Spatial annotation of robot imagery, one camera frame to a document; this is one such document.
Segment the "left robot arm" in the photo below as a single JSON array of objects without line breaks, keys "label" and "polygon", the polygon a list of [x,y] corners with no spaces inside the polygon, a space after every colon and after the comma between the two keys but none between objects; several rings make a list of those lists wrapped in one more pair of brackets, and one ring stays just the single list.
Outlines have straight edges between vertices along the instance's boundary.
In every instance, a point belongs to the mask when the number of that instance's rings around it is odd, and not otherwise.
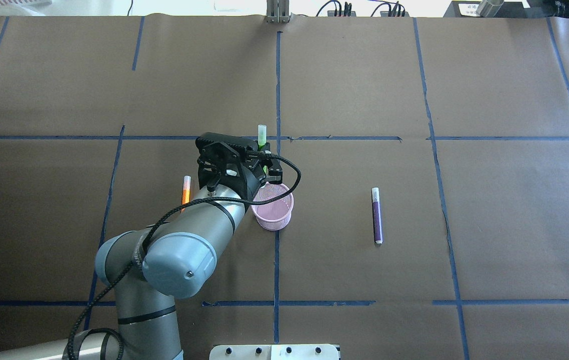
[{"label": "left robot arm", "polygon": [[195,296],[211,277],[257,193],[282,182],[277,153],[217,142],[198,151],[195,199],[147,228],[100,246],[95,271],[106,285],[72,324],[65,342],[0,352],[0,360],[182,360],[176,300]]}]

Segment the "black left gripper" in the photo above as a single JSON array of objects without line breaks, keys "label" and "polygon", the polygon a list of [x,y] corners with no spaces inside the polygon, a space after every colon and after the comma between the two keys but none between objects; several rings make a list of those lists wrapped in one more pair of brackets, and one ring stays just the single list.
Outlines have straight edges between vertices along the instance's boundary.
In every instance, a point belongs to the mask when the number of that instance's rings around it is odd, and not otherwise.
[{"label": "black left gripper", "polygon": [[222,187],[246,201],[254,201],[267,183],[281,185],[282,171],[275,159],[262,159],[230,147],[203,147],[198,151],[198,187],[209,196],[222,198]]}]

